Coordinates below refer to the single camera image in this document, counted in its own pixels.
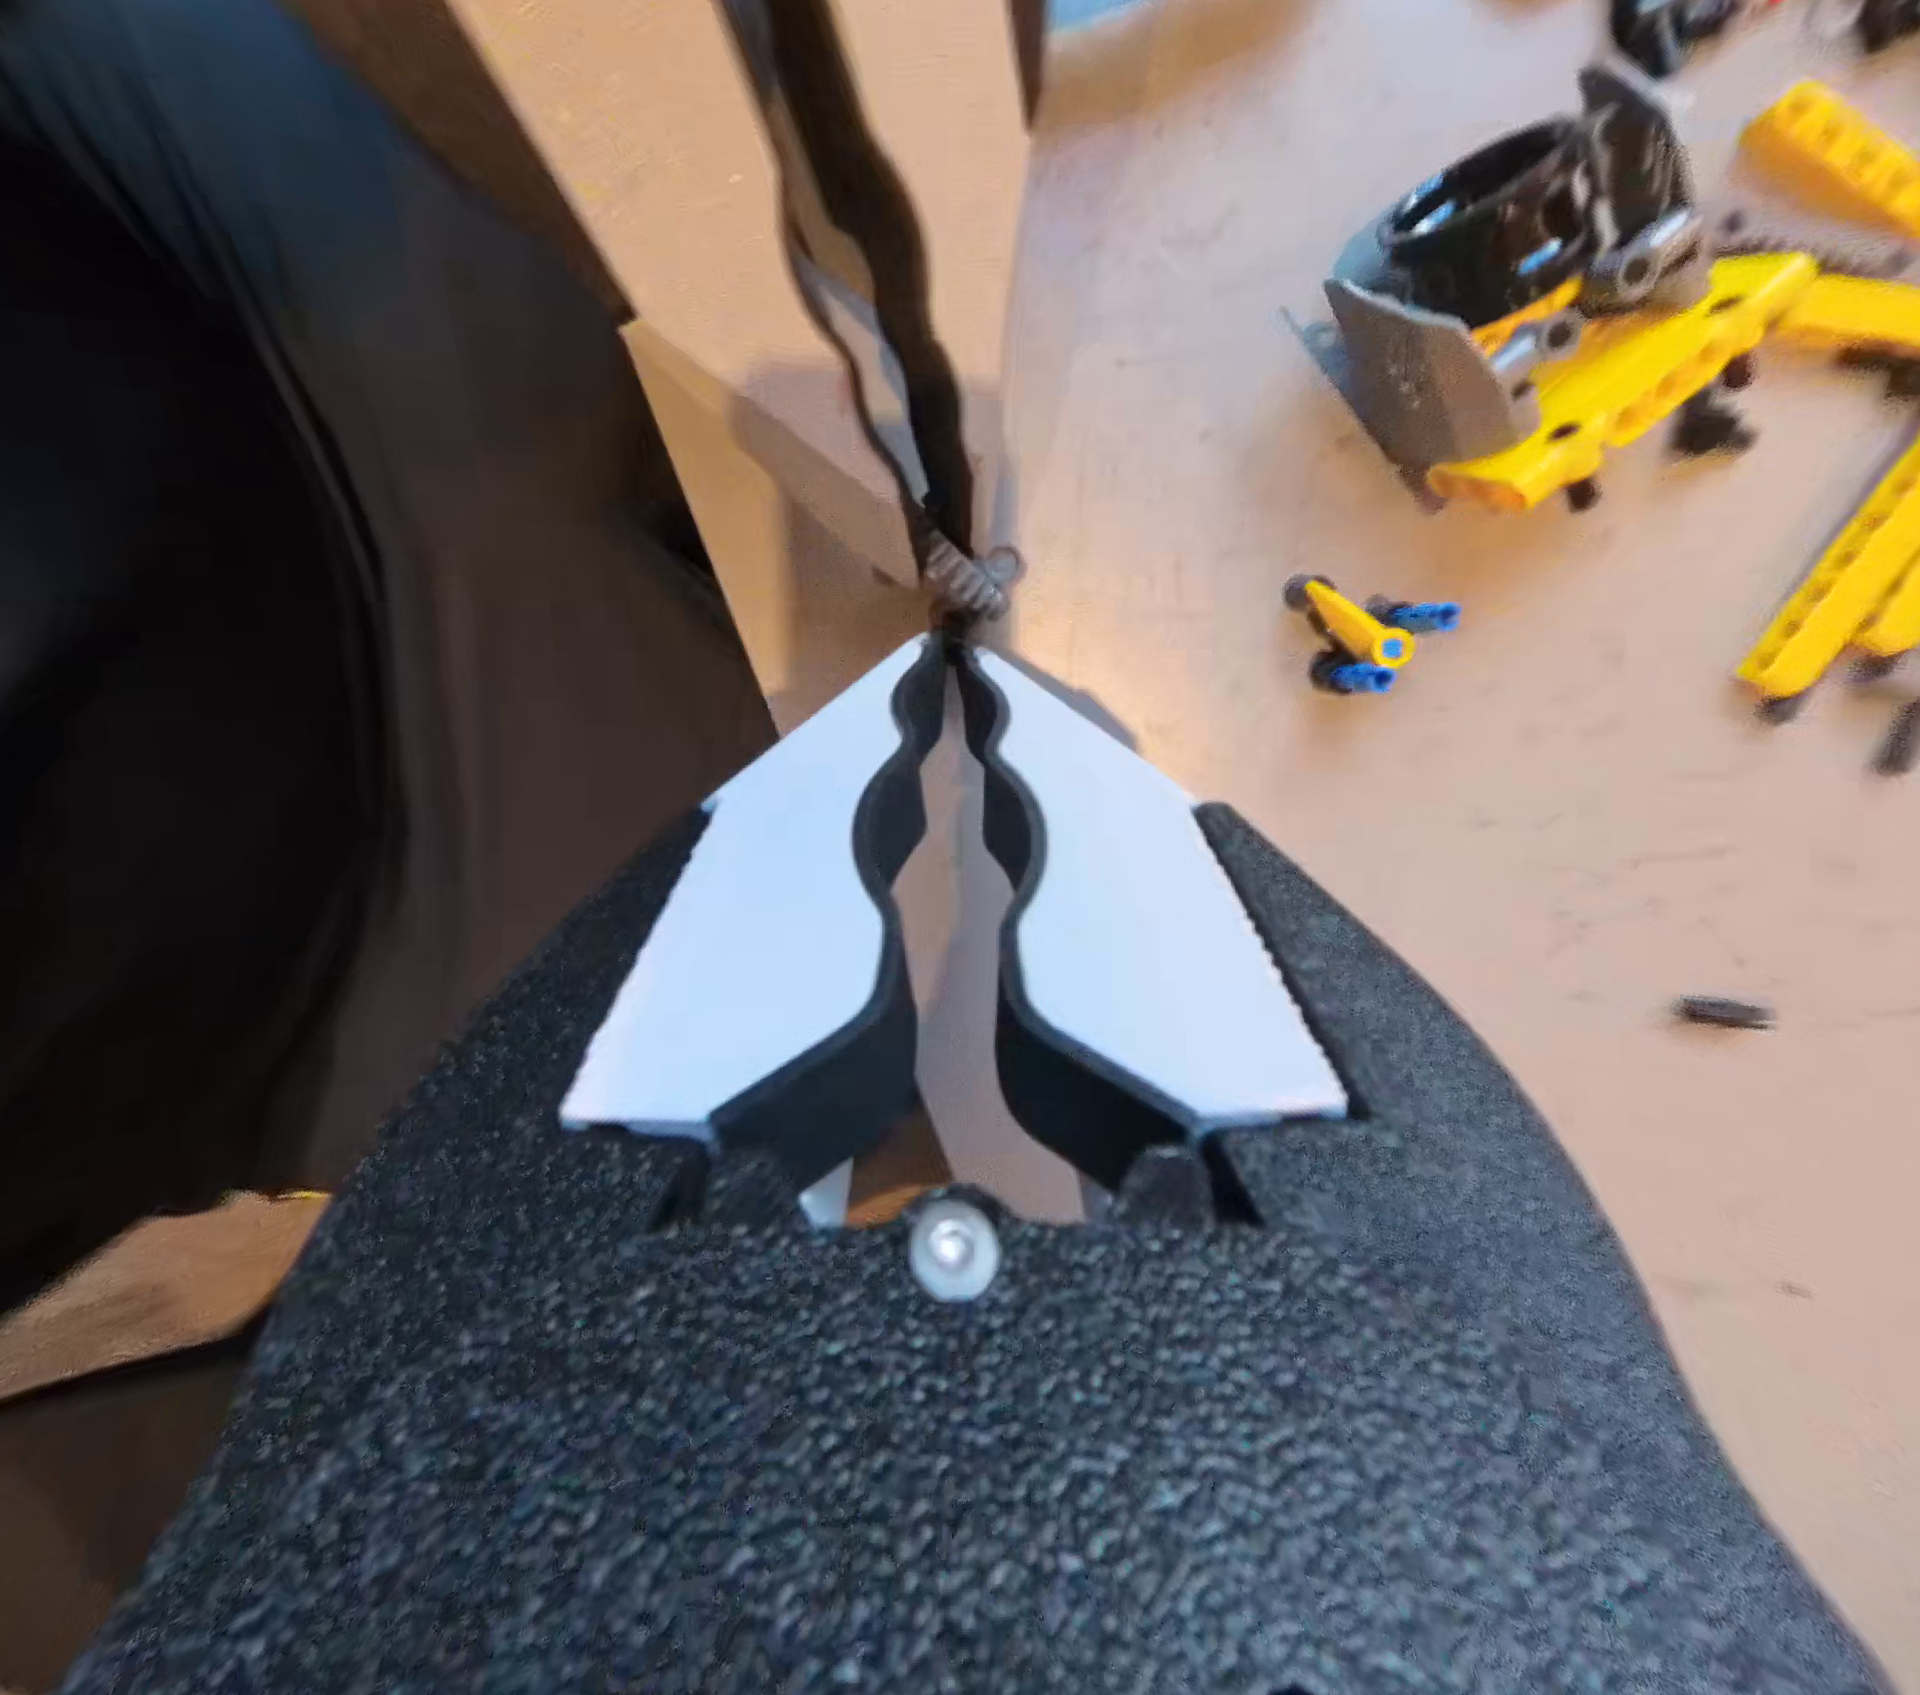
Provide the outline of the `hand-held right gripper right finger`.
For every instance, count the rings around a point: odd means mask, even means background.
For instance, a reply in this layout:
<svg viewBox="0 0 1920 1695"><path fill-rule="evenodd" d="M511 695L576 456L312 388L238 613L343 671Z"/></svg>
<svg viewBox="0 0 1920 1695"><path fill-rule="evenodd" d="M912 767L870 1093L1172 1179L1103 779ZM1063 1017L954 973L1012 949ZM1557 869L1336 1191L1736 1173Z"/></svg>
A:
<svg viewBox="0 0 1920 1695"><path fill-rule="evenodd" d="M1024 1131L1342 1119L1348 1091L1176 781L994 651L961 653L1010 903L996 1063Z"/></svg>

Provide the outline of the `yellow wedge piece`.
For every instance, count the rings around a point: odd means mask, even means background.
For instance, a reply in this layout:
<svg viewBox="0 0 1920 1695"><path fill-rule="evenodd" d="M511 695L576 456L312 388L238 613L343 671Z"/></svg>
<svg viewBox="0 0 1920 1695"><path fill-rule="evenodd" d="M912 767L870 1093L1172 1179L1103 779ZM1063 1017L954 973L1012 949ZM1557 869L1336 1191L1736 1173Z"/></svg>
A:
<svg viewBox="0 0 1920 1695"><path fill-rule="evenodd" d="M1386 629L1366 605L1355 602L1336 584L1314 576L1313 598L1339 639L1348 651L1348 659L1373 661L1401 669L1412 661L1415 635Z"/></svg>

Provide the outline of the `yellow grey wheel assembly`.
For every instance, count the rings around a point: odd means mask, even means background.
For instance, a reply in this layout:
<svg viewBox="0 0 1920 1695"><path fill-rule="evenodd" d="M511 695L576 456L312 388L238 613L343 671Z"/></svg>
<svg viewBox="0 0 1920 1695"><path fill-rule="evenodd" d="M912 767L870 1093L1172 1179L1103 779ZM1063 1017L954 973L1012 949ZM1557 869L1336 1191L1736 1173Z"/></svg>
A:
<svg viewBox="0 0 1920 1695"><path fill-rule="evenodd" d="M1597 64L1578 108L1458 158L1357 234L1307 338L1363 434L1430 508L1597 502L1613 454L1725 394L1820 278L1698 192L1668 100Z"/></svg>

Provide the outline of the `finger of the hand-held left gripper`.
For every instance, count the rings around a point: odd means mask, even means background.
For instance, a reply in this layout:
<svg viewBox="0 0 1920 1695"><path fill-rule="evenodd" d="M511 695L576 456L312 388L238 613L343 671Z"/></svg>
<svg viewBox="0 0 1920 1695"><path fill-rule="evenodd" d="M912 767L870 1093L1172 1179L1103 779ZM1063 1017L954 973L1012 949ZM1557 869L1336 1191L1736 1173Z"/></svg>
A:
<svg viewBox="0 0 1920 1695"><path fill-rule="evenodd" d="M805 302L784 184L720 0L444 0L696 398L852 556L918 586L896 472Z"/></svg>
<svg viewBox="0 0 1920 1695"><path fill-rule="evenodd" d="M850 552L988 544L1031 122L1010 0L762 0L780 256L825 370L762 460Z"/></svg>

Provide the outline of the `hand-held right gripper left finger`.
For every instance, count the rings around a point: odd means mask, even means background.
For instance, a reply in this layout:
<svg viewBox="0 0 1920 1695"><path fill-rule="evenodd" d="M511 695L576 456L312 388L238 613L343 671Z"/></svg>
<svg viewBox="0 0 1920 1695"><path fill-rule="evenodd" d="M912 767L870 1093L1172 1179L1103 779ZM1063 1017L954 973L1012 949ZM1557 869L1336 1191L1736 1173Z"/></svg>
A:
<svg viewBox="0 0 1920 1695"><path fill-rule="evenodd" d="M948 649L885 657L736 773L558 1109L707 1147L873 1147L917 1099L896 883L925 841Z"/></svg>

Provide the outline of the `person's legs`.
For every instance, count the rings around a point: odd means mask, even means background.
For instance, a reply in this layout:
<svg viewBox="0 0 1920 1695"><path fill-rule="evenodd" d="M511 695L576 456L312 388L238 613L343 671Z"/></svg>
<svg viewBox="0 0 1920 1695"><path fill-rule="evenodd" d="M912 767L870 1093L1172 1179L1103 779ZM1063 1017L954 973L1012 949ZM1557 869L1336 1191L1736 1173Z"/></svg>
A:
<svg viewBox="0 0 1920 1695"><path fill-rule="evenodd" d="M397 763L401 835L300 1143L333 1185L772 719L612 310L283 0L241 8L233 286L365 526Z"/></svg>

